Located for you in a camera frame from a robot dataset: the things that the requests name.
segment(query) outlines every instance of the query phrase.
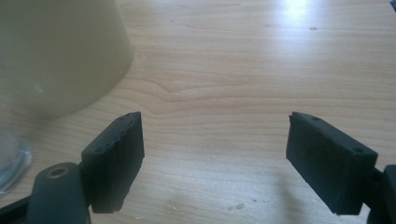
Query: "wood grain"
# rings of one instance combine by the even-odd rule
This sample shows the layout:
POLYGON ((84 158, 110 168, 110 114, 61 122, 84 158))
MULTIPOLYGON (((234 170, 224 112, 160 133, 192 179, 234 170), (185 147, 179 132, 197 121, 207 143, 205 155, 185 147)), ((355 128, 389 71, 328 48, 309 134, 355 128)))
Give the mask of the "wood grain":
POLYGON ((114 118, 143 115, 146 158, 122 210, 93 223, 365 223, 338 217, 285 159, 288 115, 326 119, 396 163, 396 15, 388 1, 118 0, 134 46, 119 85, 60 119, 2 104, 35 175, 114 118))

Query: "black mount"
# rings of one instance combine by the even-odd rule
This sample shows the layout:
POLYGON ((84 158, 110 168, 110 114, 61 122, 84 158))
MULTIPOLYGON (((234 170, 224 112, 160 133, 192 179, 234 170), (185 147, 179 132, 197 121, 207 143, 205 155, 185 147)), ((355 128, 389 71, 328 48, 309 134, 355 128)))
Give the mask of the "black mount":
POLYGON ((122 208, 144 153, 139 112, 115 119, 81 153, 40 172, 32 195, 0 209, 2 224, 86 224, 94 213, 122 208))
POLYGON ((381 173, 378 154, 317 117, 293 112, 286 158, 337 215, 370 209, 367 223, 396 224, 396 165, 381 173))

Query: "glass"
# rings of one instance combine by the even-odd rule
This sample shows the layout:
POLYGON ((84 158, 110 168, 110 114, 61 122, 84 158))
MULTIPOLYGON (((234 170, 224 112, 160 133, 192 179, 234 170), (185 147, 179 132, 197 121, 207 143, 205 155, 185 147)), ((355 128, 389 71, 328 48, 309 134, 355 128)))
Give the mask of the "glass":
POLYGON ((7 194, 32 162, 30 147, 0 125, 0 197, 7 194))
POLYGON ((133 52, 112 0, 0 1, 0 98, 57 118, 111 90, 133 52))

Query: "wooden table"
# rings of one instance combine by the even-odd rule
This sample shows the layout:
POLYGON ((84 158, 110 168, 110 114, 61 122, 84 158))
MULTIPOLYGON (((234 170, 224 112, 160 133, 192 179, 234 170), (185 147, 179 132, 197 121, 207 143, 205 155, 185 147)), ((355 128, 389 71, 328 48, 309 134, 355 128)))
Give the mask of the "wooden table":
POLYGON ((34 177, 113 119, 143 115, 146 158, 122 210, 93 223, 365 223, 338 217, 285 159, 292 111, 321 117, 396 163, 396 14, 388 1, 118 0, 134 46, 120 84, 60 119, 1 105, 34 147, 34 177))

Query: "screw hole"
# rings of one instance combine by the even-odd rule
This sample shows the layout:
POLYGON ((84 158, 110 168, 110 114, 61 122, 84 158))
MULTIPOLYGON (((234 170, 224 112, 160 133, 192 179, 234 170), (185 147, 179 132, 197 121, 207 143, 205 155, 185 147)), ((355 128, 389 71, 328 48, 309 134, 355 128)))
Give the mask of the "screw hole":
POLYGON ((362 152, 363 152, 363 149, 358 148, 358 147, 353 148, 353 150, 356 151, 356 152, 358 152, 358 153, 362 153, 362 152))
POLYGON ((69 168, 67 167, 56 167, 47 173, 47 177, 54 179, 59 178, 69 172, 69 168))

